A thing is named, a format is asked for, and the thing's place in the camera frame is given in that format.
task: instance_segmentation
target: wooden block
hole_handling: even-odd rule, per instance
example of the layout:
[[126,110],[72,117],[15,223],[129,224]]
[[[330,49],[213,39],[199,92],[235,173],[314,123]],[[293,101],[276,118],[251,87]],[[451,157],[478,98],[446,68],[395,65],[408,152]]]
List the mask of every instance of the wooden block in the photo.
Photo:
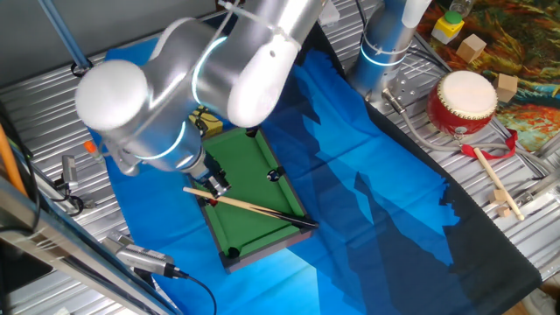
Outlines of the wooden block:
[[509,206],[500,206],[498,209],[496,209],[496,212],[502,218],[506,218],[511,214]]
[[517,77],[500,73],[493,81],[500,102],[509,102],[517,93]]
[[493,192],[488,195],[488,200],[490,204],[498,206],[508,201],[508,194],[504,190],[494,189]]
[[463,40],[461,46],[458,47],[457,55],[467,63],[471,63],[480,56],[486,46],[487,43],[484,40],[473,34]]

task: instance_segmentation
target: wooden stick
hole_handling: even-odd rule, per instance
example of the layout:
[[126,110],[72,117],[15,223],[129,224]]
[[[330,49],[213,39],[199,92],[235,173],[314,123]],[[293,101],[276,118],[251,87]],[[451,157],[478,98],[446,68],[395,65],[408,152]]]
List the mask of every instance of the wooden stick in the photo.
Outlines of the wooden stick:
[[319,224],[314,220],[307,220],[306,218],[300,218],[295,215],[290,215],[286,213],[282,213],[277,210],[268,209],[264,206],[257,206],[251,203],[221,196],[218,199],[214,198],[214,196],[210,192],[203,192],[198,189],[190,188],[190,187],[183,187],[183,192],[192,193],[198,195],[200,197],[208,198],[210,200],[217,200],[219,202],[223,202],[235,207],[239,207],[241,209],[249,210],[257,214],[267,215],[269,217],[280,219],[284,221],[288,221],[289,223],[301,227],[301,228],[318,228]]
[[484,155],[482,155],[480,149],[474,148],[474,154],[476,154],[477,158],[479,158],[480,163],[486,169],[488,176],[490,176],[490,179],[492,179],[492,181],[496,184],[496,187],[506,192],[507,203],[509,204],[509,207],[514,211],[514,214],[515,216],[517,216],[517,219],[519,221],[525,220],[525,216],[522,214],[521,210],[519,210],[519,207],[515,203],[515,200],[511,198],[511,195],[509,194],[508,190],[501,183],[500,179],[498,178],[498,175],[496,175],[496,173],[492,169],[492,166],[490,166],[487,159],[484,157]]

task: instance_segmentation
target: green felt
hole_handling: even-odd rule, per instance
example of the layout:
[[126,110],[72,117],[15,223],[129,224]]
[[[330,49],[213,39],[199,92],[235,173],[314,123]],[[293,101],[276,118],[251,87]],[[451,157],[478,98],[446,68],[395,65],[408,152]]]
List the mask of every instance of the green felt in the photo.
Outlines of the green felt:
[[[245,135],[245,129],[234,129],[206,140],[204,147],[227,172],[226,179],[232,186],[227,192],[229,198],[304,215],[284,177],[276,183],[267,180],[267,173],[278,165],[261,132],[251,138]],[[240,256],[245,256],[298,231],[286,221],[224,203],[205,206],[204,211],[226,255],[230,247],[235,247]]]

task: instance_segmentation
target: gray cable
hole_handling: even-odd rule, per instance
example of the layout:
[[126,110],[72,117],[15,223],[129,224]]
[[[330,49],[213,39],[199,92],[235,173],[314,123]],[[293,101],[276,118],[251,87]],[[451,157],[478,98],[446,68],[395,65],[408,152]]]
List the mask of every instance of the gray cable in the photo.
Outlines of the gray cable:
[[[424,139],[423,137],[421,137],[418,134],[418,131],[412,125],[412,122],[410,121],[410,118],[407,115],[406,111],[402,112],[401,116],[404,119],[404,121],[406,122],[406,124],[409,126],[410,132],[412,132],[414,137],[416,139],[418,139],[418,141],[423,146],[425,146],[427,148],[430,148],[434,151],[461,151],[461,148],[459,146],[457,146],[457,147],[443,146],[443,145],[436,145],[436,144],[428,142],[426,139]],[[507,145],[505,145],[504,143],[473,143],[473,144],[469,144],[469,145],[471,145],[473,147],[481,148],[481,149],[509,150],[509,147]],[[544,161],[542,161],[539,157],[536,157],[536,156],[530,154],[529,152],[526,152],[525,150],[519,150],[519,148],[517,148],[517,150],[515,150],[515,153],[517,153],[519,155],[522,155],[525,158],[528,158],[531,162],[533,162],[535,165],[541,166],[548,173],[553,173],[554,170],[555,170],[553,167],[547,165]]]

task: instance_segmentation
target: pool cue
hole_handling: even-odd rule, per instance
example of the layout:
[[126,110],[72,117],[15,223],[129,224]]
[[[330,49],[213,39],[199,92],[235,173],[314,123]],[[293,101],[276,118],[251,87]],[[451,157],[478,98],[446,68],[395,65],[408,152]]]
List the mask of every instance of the pool cue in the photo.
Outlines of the pool cue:
[[268,209],[264,206],[257,206],[251,203],[232,199],[229,197],[221,196],[218,199],[214,198],[214,196],[210,192],[203,192],[198,189],[193,189],[190,187],[183,187],[183,192],[192,193],[200,197],[208,198],[210,200],[217,200],[219,202],[223,202],[225,204],[229,204],[231,206],[236,206],[245,210],[252,211],[257,214],[267,215],[269,217],[280,219],[284,221],[288,221],[289,223],[293,224],[294,226],[301,227],[301,228],[318,228],[319,224],[314,220],[308,220],[306,218],[300,218],[295,215],[290,215],[286,213],[281,213],[277,210]]

